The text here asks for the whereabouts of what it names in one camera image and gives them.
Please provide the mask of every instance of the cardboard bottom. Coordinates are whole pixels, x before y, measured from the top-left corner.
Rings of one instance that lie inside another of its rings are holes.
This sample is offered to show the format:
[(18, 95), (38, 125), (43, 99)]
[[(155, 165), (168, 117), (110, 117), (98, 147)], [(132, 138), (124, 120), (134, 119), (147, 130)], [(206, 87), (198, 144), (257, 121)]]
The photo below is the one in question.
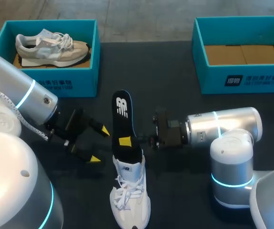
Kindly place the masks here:
[(273, 45), (205, 45), (209, 65), (274, 64)]
[[(68, 68), (89, 68), (90, 67), (90, 59), (91, 59), (90, 56), (91, 56), (91, 49), (89, 49), (89, 55), (87, 55), (88, 58), (86, 58), (81, 63), (71, 66), (71, 67), (68, 67)], [(42, 66), (37, 66), (37, 67), (22, 67), (21, 64), (19, 63), (18, 53), (15, 56), (13, 65), (18, 69), (57, 68), (53, 65), (42, 65)]]

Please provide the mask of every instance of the beige sneaker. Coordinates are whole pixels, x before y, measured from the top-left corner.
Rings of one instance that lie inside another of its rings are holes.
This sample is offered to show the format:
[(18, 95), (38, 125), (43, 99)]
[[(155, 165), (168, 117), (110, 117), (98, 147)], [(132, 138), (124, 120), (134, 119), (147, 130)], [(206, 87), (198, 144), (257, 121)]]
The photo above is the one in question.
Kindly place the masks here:
[(80, 62), (89, 51), (85, 42), (73, 41), (68, 34), (43, 29), (33, 37), (16, 36), (16, 50), (23, 67), (52, 64), (68, 67)]

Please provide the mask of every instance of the yellow tag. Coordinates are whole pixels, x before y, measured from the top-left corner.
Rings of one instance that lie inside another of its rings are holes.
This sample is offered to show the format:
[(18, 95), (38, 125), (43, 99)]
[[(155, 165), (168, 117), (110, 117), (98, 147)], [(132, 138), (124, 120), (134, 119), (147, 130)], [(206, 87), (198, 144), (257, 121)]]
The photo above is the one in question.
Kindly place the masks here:
[(92, 162), (99, 162), (101, 160), (98, 159), (98, 158), (96, 158), (94, 155), (92, 155), (90, 161), (92, 161)]
[(103, 128), (102, 128), (102, 131), (103, 131), (104, 133), (106, 133), (106, 134), (109, 136), (109, 132), (107, 131), (107, 129), (105, 128), (104, 125), (103, 125)]
[(121, 146), (130, 146), (130, 147), (132, 147), (131, 136), (119, 138), (119, 144)]

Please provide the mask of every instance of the screw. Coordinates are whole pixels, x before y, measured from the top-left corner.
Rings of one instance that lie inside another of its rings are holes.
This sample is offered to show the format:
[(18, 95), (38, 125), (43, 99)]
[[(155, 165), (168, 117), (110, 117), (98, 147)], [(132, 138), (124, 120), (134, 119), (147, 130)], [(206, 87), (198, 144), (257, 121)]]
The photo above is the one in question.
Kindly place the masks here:
[(44, 98), (44, 99), (43, 99), (43, 102), (44, 102), (45, 104), (49, 104), (49, 103), (50, 103), (50, 99)]
[(153, 123), (156, 123), (157, 117), (156, 117), (156, 116), (153, 116), (153, 117), (152, 117), (152, 121), (153, 121)]

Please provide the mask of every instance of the concrete floor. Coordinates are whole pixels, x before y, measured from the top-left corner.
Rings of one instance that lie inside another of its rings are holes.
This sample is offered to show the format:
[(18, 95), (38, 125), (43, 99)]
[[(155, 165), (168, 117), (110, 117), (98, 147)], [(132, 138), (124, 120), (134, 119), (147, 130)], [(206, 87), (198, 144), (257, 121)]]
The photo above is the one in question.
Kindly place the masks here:
[(97, 19), (101, 41), (190, 40), (195, 17), (274, 15), (274, 0), (0, 0), (6, 20)]

